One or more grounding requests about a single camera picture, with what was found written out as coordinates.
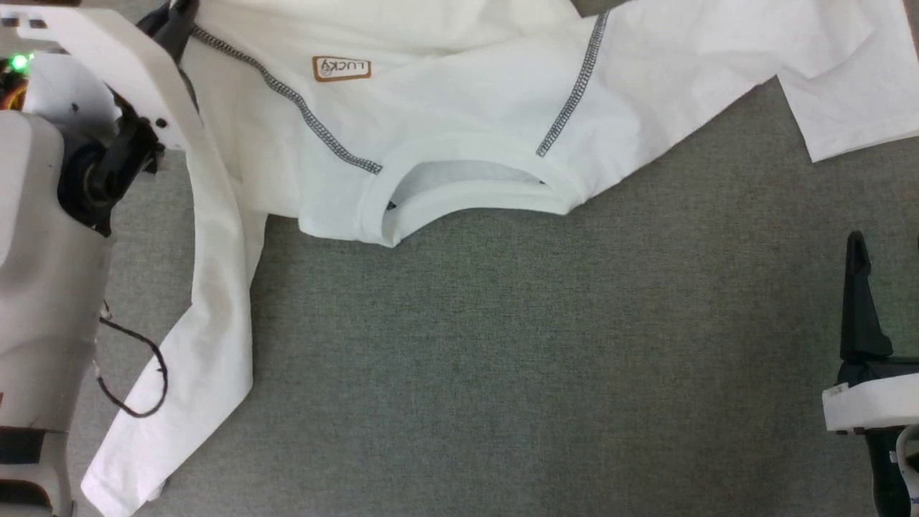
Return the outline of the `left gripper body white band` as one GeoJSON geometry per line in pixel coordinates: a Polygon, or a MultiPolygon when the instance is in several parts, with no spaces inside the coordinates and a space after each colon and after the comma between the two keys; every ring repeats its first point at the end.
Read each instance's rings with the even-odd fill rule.
{"type": "Polygon", "coordinates": [[[165,150],[203,157],[206,136],[182,65],[138,23],[79,3],[0,3],[0,29],[50,44],[27,61],[23,111],[0,111],[0,172],[139,172],[165,150]]]}

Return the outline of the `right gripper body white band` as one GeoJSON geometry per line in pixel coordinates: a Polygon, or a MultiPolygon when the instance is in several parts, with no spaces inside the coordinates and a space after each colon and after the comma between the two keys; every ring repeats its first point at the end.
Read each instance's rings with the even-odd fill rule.
{"type": "Polygon", "coordinates": [[[919,357],[844,361],[821,399],[828,432],[919,424],[919,357]]]}

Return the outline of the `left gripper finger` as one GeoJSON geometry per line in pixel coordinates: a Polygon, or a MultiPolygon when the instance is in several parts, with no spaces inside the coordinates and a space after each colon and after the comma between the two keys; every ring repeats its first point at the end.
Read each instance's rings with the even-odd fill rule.
{"type": "Polygon", "coordinates": [[[180,63],[195,26],[200,0],[165,0],[145,14],[138,29],[153,39],[175,63],[180,63]]]}

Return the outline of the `white long-sleeve shirt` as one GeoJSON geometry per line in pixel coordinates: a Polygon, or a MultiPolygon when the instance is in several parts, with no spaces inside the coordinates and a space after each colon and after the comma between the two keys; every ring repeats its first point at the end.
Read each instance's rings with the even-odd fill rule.
{"type": "Polygon", "coordinates": [[[778,78],[820,162],[919,136],[905,0],[200,0],[182,68],[191,305],[163,408],[116,416],[83,477],[134,517],[253,386],[267,215],[393,248],[458,210],[567,215],[778,78]]]}

